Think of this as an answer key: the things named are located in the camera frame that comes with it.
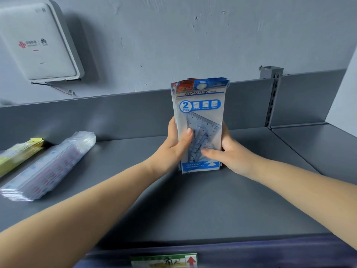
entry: white wall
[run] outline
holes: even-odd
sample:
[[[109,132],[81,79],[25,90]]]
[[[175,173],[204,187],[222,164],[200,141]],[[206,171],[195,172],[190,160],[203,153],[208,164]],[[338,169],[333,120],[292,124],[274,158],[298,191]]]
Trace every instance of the white wall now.
[[[357,137],[357,49],[348,65],[326,121]]]
[[[357,0],[55,0],[86,76],[62,83],[80,97],[168,88],[187,77],[259,77],[346,68]],[[0,99],[70,98],[30,85],[0,42]]]

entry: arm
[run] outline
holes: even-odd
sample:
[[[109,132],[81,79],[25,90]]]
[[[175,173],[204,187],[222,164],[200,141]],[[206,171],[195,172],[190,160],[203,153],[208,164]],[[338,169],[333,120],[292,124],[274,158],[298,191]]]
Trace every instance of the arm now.
[[[222,147],[202,154],[274,190],[357,250],[356,185],[262,158],[234,140],[225,125]]]
[[[176,166],[193,131],[177,141],[175,120],[150,158],[0,233],[0,267],[73,267],[139,195]]]

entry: blue circle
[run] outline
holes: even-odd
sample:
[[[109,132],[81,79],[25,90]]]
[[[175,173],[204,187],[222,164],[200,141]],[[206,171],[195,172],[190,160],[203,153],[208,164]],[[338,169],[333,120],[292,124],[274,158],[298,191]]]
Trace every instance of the blue circle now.
[[[190,101],[182,101],[180,103],[180,111],[183,113],[188,113],[192,109],[192,103]]]

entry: forearm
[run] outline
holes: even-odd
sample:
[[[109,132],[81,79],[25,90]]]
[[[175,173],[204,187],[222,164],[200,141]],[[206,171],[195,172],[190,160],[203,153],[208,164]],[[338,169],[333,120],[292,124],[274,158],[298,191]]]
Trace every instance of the forearm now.
[[[257,157],[252,179],[274,190],[357,249],[357,186]]]
[[[0,267],[72,267],[155,179],[143,162],[10,227]]]

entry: plastic packaging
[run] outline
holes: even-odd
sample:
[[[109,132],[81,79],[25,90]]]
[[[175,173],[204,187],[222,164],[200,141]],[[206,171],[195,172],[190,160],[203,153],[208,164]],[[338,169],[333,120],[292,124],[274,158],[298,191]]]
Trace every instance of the plastic packaging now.
[[[227,78],[193,79],[171,84],[173,111],[179,138],[188,128],[194,138],[183,155],[182,173],[217,170],[220,162],[201,154],[202,148],[221,150]]]
[[[78,131],[0,188],[12,201],[33,201],[51,191],[94,146],[93,132]]]
[[[42,138],[31,138],[0,153],[0,178],[42,149]]]

